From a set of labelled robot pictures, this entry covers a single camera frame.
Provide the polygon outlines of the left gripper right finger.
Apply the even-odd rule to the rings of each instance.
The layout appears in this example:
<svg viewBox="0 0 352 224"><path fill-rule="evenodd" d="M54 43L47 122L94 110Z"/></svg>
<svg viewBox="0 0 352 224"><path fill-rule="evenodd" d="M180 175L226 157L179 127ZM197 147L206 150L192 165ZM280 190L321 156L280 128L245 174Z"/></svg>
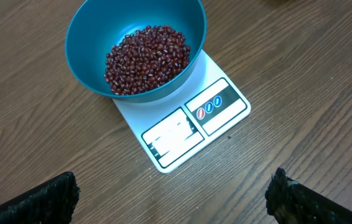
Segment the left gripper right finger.
<svg viewBox="0 0 352 224"><path fill-rule="evenodd" d="M277 168L265 192L266 209L280 224L352 224L352 211Z"/></svg>

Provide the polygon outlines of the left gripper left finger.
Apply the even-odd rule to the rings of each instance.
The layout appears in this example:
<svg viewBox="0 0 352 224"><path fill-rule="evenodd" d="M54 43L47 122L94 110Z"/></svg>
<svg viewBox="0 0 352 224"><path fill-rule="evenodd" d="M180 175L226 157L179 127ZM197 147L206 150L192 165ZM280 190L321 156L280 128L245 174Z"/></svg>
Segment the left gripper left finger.
<svg viewBox="0 0 352 224"><path fill-rule="evenodd" d="M0 224L69 224L80 197L72 172L64 172L0 205Z"/></svg>

